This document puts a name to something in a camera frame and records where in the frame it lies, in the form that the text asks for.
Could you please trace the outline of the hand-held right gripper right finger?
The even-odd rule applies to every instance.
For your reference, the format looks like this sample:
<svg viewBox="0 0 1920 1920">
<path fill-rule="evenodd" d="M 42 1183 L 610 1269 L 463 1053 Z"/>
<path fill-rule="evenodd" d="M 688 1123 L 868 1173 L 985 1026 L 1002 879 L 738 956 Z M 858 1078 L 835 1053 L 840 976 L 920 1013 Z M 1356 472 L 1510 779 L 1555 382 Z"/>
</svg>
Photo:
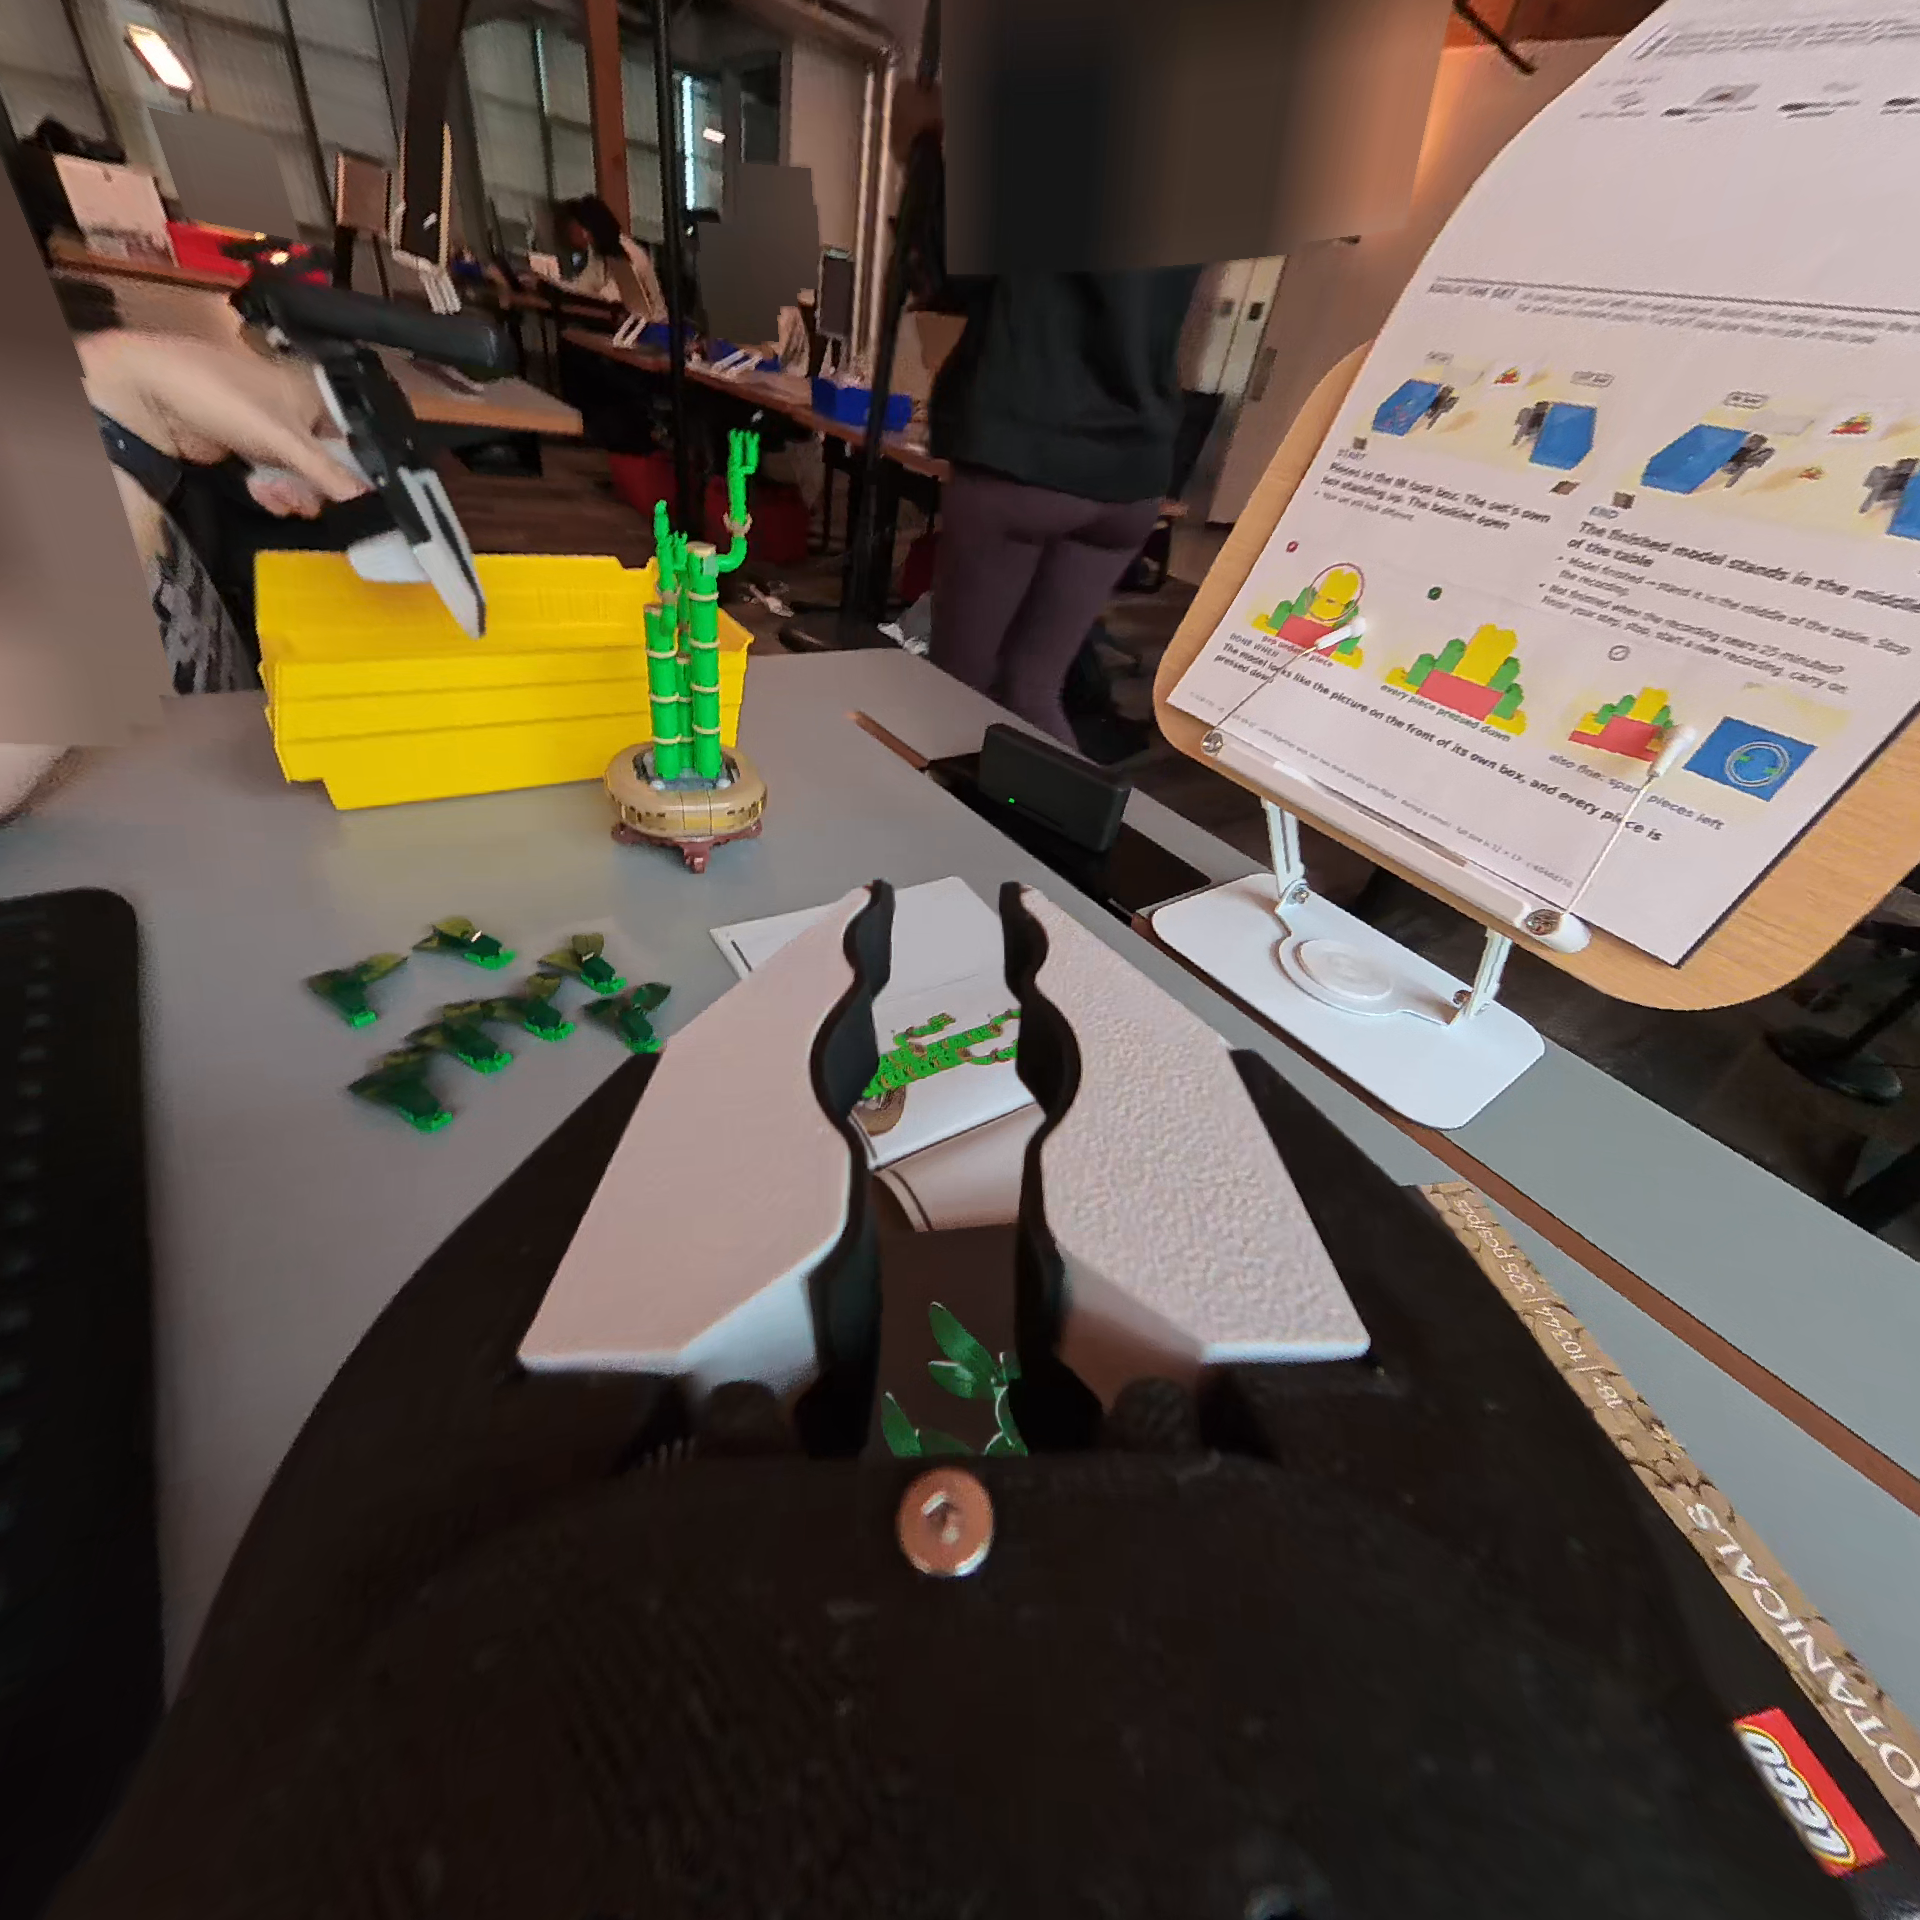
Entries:
<svg viewBox="0 0 1920 1920">
<path fill-rule="evenodd" d="M 1098 1445 L 1126 1388 L 1223 1365 L 1362 1359 L 1372 1338 L 1209 1020 L 1039 889 L 998 898 L 1018 1070 L 1039 1123 L 1018 1202 L 1018 1375 L 1032 1453 Z"/>
</svg>

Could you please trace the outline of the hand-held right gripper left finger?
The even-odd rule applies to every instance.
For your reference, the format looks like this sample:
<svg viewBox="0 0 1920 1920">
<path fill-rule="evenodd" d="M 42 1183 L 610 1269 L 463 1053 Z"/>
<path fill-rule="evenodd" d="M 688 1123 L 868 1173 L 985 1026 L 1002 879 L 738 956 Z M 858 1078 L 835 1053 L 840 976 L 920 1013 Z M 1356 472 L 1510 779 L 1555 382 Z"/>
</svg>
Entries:
<svg viewBox="0 0 1920 1920">
<path fill-rule="evenodd" d="M 868 1442 L 879 1359 L 872 1160 L 893 889 L 855 886 L 686 1023 L 639 1090 L 519 1338 L 529 1375 L 750 1382 L 809 1453 Z"/>
</svg>

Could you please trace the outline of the yellow plastic bin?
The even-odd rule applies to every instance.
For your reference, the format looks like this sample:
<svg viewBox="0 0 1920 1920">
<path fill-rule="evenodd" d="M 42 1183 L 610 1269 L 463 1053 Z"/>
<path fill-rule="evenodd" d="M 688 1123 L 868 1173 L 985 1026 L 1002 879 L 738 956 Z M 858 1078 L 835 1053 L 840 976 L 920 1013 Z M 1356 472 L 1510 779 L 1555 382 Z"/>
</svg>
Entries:
<svg viewBox="0 0 1920 1920">
<path fill-rule="evenodd" d="M 425 582 L 369 582 L 345 553 L 255 566 L 260 682 L 278 769 L 340 810 L 610 783 L 639 830 L 700 788 L 653 785 L 646 612 L 658 563 L 486 553 L 486 632 Z"/>
</svg>

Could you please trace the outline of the lego bamboo model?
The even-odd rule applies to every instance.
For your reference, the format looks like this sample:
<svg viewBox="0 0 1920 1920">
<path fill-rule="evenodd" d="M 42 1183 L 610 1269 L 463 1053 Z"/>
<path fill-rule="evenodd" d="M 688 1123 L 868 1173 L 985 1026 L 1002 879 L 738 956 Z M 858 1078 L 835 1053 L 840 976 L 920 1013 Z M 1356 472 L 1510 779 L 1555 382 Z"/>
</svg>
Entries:
<svg viewBox="0 0 1920 1920">
<path fill-rule="evenodd" d="M 658 590 L 642 612 L 649 733 L 602 773 L 610 836 L 672 850 L 703 876 L 723 846 L 763 830 L 769 788 L 738 748 L 743 652 L 723 646 L 719 582 L 749 556 L 749 488 L 759 465 L 750 428 L 728 432 L 726 542 L 690 540 L 653 508 Z"/>
</svg>

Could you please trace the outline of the pile of green lego leaves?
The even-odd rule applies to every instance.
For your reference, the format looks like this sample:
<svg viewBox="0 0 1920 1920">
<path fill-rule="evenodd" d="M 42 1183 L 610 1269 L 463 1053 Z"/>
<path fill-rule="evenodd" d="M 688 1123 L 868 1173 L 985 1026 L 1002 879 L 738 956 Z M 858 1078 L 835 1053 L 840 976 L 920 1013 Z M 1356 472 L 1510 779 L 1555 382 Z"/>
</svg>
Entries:
<svg viewBox="0 0 1920 1920">
<path fill-rule="evenodd" d="M 519 953 L 492 929 L 468 916 L 439 916 L 408 948 L 372 952 L 315 970 L 300 985 L 340 1026 L 369 1035 L 383 1020 L 383 988 L 415 956 L 449 959 L 482 976 L 475 995 L 425 1009 L 419 1023 L 385 1042 L 345 1086 L 358 1106 L 415 1135 L 442 1135 L 458 1116 L 439 1088 L 442 1069 L 492 1080 L 515 1066 L 519 1039 L 558 1046 L 592 1028 L 630 1058 L 653 1058 L 662 1046 L 660 1013 L 673 995 L 672 982 L 629 973 L 605 933 L 592 929 L 553 940 L 529 968 L 516 968 Z"/>
</svg>

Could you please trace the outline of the person's left hand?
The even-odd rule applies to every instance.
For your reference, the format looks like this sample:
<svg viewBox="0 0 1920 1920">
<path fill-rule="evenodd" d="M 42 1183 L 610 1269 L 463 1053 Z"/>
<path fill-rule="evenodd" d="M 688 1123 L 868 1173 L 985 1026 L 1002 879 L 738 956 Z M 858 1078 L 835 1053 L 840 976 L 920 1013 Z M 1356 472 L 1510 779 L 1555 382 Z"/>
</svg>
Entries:
<svg viewBox="0 0 1920 1920">
<path fill-rule="evenodd" d="M 318 516 L 372 490 L 302 360 L 126 329 L 73 348 L 100 413 L 189 465 L 246 463 L 255 505 L 273 516 Z"/>
</svg>

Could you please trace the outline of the person's grey printed clothing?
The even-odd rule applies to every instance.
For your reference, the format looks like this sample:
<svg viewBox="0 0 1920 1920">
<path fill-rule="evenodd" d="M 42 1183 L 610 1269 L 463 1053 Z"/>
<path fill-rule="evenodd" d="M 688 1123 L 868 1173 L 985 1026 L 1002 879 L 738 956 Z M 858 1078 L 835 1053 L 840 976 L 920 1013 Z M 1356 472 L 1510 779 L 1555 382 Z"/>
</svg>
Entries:
<svg viewBox="0 0 1920 1920">
<path fill-rule="evenodd" d="M 115 472 L 170 695 L 258 695 L 258 640 L 240 618 L 236 516 L 219 476 L 186 476 L 170 503 Z"/>
</svg>

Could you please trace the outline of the white document stand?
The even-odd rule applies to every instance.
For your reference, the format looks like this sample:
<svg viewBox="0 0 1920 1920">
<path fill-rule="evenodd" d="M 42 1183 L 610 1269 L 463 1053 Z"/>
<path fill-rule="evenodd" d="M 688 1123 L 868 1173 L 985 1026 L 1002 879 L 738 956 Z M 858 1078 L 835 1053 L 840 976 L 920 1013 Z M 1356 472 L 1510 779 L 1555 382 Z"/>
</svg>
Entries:
<svg viewBox="0 0 1920 1920">
<path fill-rule="evenodd" d="M 1916 865 L 1916 719 L 1785 850 L 1753 893 L 1676 968 L 1585 932 L 1510 879 L 1453 863 L 1299 770 L 1266 770 L 1216 722 L 1175 706 L 1175 689 L 1233 609 L 1282 508 L 1330 432 L 1369 343 L 1350 348 L 1289 426 L 1233 532 L 1213 556 L 1155 679 L 1163 738 L 1260 799 L 1268 859 L 1252 879 L 1219 883 L 1155 909 L 1152 940 L 1389 1112 L 1430 1128 L 1476 1116 L 1542 1058 L 1542 1036 L 1499 1006 L 1513 952 L 1575 982 L 1652 1010 L 1716 1010 L 1785 988 L 1810 970 L 1895 883 Z M 1385 876 L 1483 929 L 1472 979 L 1395 943 L 1309 879 L 1303 835 L 1356 850 Z"/>
</svg>

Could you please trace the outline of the black stand pole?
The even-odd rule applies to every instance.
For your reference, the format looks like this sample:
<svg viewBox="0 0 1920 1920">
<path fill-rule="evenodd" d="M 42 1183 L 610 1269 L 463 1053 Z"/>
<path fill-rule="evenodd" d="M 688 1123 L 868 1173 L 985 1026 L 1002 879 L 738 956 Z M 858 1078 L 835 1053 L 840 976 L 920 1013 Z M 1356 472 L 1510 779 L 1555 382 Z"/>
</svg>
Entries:
<svg viewBox="0 0 1920 1920">
<path fill-rule="evenodd" d="M 666 388 L 668 388 L 668 443 L 673 459 L 676 528 L 690 540 L 706 540 L 706 469 L 698 440 L 698 423 L 688 409 L 686 343 L 686 203 L 682 203 L 682 130 L 676 118 L 676 76 L 672 48 L 672 3 L 649 3 L 653 36 L 653 118 L 660 152 L 660 209 L 662 209 L 662 295 L 666 319 Z"/>
</svg>

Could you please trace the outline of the black charger box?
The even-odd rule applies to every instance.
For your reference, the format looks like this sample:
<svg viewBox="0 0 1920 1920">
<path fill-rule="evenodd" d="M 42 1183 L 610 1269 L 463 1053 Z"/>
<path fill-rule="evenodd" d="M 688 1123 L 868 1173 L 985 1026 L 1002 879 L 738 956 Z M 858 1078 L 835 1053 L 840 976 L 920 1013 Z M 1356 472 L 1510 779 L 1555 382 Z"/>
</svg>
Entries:
<svg viewBox="0 0 1920 1920">
<path fill-rule="evenodd" d="M 973 785 L 998 813 L 1018 813 L 1085 855 L 1115 850 L 1130 783 L 1052 738 L 995 722 L 980 738 Z"/>
</svg>

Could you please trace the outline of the black perforated block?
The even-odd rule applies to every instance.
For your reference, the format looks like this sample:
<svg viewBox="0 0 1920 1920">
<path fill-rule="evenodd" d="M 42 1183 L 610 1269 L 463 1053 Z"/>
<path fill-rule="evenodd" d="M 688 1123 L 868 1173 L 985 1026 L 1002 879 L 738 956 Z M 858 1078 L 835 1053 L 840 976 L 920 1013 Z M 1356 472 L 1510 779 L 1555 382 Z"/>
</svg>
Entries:
<svg viewBox="0 0 1920 1920">
<path fill-rule="evenodd" d="M 38 1916 L 159 1715 L 139 936 L 3 900 L 3 1913 Z"/>
</svg>

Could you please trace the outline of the printed instruction sheet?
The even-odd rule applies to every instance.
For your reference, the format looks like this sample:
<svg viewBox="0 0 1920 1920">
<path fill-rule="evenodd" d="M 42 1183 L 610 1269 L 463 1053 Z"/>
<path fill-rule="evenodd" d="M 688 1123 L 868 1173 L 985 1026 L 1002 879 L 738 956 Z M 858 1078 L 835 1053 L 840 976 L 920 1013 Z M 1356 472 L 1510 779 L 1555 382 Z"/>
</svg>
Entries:
<svg viewBox="0 0 1920 1920">
<path fill-rule="evenodd" d="M 1680 965 L 1916 710 L 1916 5 L 1666 3 L 1550 99 L 1169 706 Z"/>
</svg>

